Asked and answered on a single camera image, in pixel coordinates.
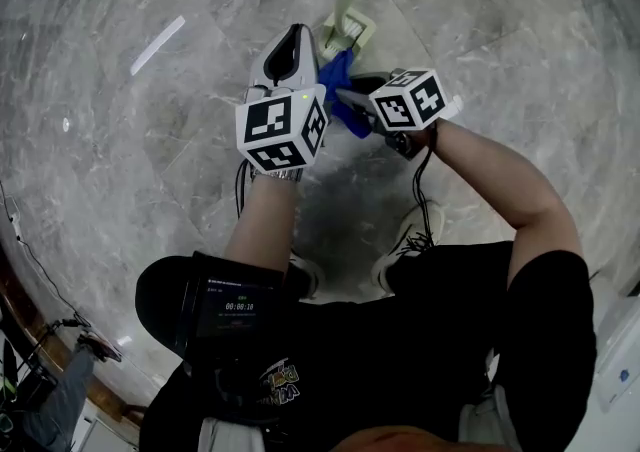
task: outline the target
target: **camera screen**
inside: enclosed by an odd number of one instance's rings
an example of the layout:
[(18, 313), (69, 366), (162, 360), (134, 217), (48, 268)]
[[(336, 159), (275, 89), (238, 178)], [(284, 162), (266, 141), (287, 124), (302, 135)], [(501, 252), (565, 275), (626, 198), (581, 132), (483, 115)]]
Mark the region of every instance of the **camera screen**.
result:
[(215, 278), (206, 280), (201, 297), (198, 338), (257, 333), (268, 323), (276, 302), (273, 287)]

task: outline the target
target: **shoelace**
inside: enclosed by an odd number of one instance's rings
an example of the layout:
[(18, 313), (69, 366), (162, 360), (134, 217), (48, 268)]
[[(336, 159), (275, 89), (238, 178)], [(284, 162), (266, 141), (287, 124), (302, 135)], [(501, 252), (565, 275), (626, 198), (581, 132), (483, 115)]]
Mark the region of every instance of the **shoelace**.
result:
[(411, 251), (424, 253), (427, 249), (433, 247), (431, 238), (422, 232), (417, 232), (413, 237), (407, 237), (406, 244), (398, 251), (398, 256), (404, 256)]

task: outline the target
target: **graphic print on shirt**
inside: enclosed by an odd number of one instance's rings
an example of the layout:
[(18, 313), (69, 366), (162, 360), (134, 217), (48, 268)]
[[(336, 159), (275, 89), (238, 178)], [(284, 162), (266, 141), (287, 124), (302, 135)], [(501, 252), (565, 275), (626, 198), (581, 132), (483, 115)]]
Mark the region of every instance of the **graphic print on shirt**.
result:
[(300, 390), (296, 386), (300, 376), (295, 365), (287, 365), (288, 360), (289, 358), (285, 358), (275, 363), (260, 376), (260, 382), (268, 385), (271, 390), (271, 396), (260, 400), (261, 404), (282, 406), (300, 395)]

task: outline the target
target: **sleeve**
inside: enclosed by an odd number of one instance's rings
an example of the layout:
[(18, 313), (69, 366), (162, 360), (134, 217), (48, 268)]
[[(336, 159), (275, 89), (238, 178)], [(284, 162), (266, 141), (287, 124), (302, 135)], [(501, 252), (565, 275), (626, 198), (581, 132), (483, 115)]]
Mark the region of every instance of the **sleeve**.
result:
[(545, 253), (508, 292), (495, 382), (525, 452), (562, 451), (586, 412), (596, 339), (587, 266), (567, 251)]

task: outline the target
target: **white sneaker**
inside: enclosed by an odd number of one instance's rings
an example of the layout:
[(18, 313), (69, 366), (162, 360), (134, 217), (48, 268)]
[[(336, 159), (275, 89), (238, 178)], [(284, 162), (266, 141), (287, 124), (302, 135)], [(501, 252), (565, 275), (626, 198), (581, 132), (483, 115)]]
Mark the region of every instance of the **white sneaker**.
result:
[(289, 256), (289, 263), (296, 266), (309, 277), (309, 291), (302, 300), (313, 299), (313, 294), (316, 293), (321, 285), (325, 284), (324, 271), (318, 264), (298, 256), (293, 250), (291, 250), (291, 255)]
[[(433, 201), (427, 202), (427, 214), (431, 238), (435, 246), (440, 242), (444, 229), (444, 210)], [(400, 230), (396, 236), (396, 243), (391, 251), (380, 257), (371, 269), (371, 282), (382, 288), (388, 294), (393, 294), (387, 282), (387, 269), (403, 256), (415, 257), (431, 247), (424, 227), (422, 210), (419, 206), (412, 208), (402, 220)]]

